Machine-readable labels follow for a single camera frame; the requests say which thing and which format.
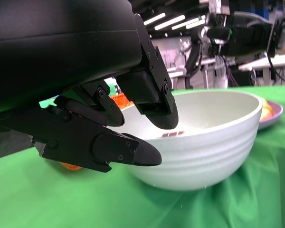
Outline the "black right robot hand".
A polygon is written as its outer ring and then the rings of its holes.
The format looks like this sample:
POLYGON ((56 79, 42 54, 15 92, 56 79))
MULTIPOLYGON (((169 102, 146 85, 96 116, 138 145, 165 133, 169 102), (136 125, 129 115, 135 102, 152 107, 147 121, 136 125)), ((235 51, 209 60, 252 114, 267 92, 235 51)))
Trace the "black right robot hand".
POLYGON ((249 12, 209 13, 206 17, 207 38, 213 55, 240 57, 268 49, 273 23, 249 12))

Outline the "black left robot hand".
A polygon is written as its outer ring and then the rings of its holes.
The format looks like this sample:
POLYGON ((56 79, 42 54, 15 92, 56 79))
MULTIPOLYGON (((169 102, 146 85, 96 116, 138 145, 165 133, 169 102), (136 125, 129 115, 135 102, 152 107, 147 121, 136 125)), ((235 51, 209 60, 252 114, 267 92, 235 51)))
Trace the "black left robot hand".
POLYGON ((127 0, 0 0, 0 132, 31 136, 41 157, 100 172, 157 166, 160 152, 113 127, 105 80, 160 129, 178 110, 159 49, 127 0))

